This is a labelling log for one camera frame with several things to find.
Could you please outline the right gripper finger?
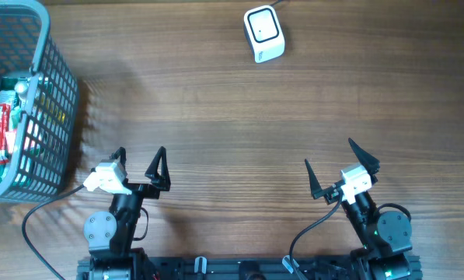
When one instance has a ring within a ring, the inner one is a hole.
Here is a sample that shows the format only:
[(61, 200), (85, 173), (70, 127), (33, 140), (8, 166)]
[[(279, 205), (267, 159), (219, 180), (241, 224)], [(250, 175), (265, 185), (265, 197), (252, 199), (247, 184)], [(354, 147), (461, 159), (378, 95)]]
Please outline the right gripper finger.
[(370, 175), (375, 175), (379, 172), (380, 161), (361, 148), (352, 138), (348, 139), (349, 145), (356, 155), (359, 163), (367, 170)]
[(305, 159), (305, 166), (309, 175), (309, 188), (310, 193), (314, 199), (321, 198), (325, 195), (325, 191), (322, 189), (317, 177), (312, 169), (310, 162)]

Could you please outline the grey plastic mesh basket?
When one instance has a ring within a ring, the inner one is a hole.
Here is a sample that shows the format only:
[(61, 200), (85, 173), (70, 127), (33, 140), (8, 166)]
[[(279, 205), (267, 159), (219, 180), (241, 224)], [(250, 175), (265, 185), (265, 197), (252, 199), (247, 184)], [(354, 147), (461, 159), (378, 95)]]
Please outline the grey plastic mesh basket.
[(26, 101), (9, 119), (8, 162), (0, 202), (41, 203), (65, 188), (80, 94), (38, 1), (0, 1), (0, 95), (5, 79), (28, 82)]

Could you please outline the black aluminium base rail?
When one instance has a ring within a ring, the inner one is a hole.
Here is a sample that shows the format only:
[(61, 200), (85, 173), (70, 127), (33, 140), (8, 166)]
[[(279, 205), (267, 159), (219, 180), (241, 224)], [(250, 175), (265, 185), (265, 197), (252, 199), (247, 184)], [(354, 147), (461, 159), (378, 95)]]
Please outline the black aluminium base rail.
[[(393, 264), (371, 261), (362, 271), (348, 255), (302, 258), (296, 268), (306, 279), (422, 279), (424, 274), (418, 256), (394, 257)], [(287, 259), (210, 259), (197, 257), (154, 257), (138, 273), (123, 261), (120, 264), (78, 263), (77, 279), (296, 279), (298, 276)]]

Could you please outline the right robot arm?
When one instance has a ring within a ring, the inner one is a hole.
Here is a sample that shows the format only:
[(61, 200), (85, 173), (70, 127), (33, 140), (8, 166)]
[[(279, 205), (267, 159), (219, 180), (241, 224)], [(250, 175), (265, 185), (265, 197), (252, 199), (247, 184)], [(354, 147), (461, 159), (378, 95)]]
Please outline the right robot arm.
[(344, 256), (341, 265), (325, 264), (320, 275), (339, 279), (409, 279), (413, 270), (406, 253), (413, 248), (412, 216), (395, 203), (376, 205), (369, 190), (378, 182), (380, 161), (352, 138), (348, 142), (358, 161), (342, 169), (340, 180), (328, 188), (321, 187), (309, 161), (305, 161), (312, 197), (335, 206), (302, 233), (314, 229), (342, 208), (362, 244)]

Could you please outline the white barcode scanner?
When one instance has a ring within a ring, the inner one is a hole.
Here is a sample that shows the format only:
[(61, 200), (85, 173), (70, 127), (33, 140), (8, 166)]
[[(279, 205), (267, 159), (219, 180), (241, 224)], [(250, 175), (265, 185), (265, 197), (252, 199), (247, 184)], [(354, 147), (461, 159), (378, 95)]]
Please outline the white barcode scanner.
[(272, 5), (248, 10), (243, 17), (243, 29), (257, 64), (278, 58), (284, 53), (285, 38)]

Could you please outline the red Nescafe coffee sachet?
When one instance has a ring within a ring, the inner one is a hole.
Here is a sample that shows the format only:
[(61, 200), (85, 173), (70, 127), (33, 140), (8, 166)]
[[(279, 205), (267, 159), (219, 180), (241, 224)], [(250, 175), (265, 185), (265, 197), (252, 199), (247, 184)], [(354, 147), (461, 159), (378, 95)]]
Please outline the red Nescafe coffee sachet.
[(0, 103), (0, 153), (6, 150), (5, 133), (9, 129), (9, 115), (11, 106), (7, 103)]

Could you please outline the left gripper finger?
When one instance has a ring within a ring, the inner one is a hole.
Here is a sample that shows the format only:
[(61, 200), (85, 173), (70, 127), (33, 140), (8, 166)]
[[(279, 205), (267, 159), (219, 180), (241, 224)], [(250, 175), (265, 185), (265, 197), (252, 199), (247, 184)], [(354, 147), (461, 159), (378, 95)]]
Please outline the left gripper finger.
[(112, 153), (110, 156), (111, 161), (111, 169), (117, 171), (125, 171), (126, 170), (126, 149), (124, 147), (120, 147), (116, 152)]
[(151, 181), (151, 185), (160, 191), (169, 191), (171, 180), (166, 158), (166, 148), (161, 146), (151, 161), (145, 176)]

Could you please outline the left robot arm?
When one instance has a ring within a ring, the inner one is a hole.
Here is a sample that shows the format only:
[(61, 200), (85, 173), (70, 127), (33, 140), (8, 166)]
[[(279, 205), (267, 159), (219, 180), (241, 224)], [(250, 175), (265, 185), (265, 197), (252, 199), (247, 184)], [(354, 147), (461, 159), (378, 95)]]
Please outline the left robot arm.
[(135, 230), (145, 199), (159, 199), (170, 190), (166, 148), (160, 147), (145, 171), (148, 183), (131, 183), (127, 178), (126, 149), (120, 147), (109, 159), (94, 167), (83, 185), (87, 191), (99, 188), (113, 195), (107, 211), (95, 212), (85, 221), (83, 234), (89, 244), (88, 260), (78, 262), (77, 279), (135, 280), (159, 279), (156, 266), (143, 248), (133, 248)]

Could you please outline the yellow dish soap bottle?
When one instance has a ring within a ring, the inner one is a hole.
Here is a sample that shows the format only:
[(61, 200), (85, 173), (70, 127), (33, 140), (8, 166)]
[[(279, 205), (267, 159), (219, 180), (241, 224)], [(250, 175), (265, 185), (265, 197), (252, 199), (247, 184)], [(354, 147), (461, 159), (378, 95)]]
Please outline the yellow dish soap bottle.
[(19, 97), (20, 106), (24, 107), (27, 103), (28, 91), (31, 83), (31, 78), (19, 78), (14, 85), (14, 91)]

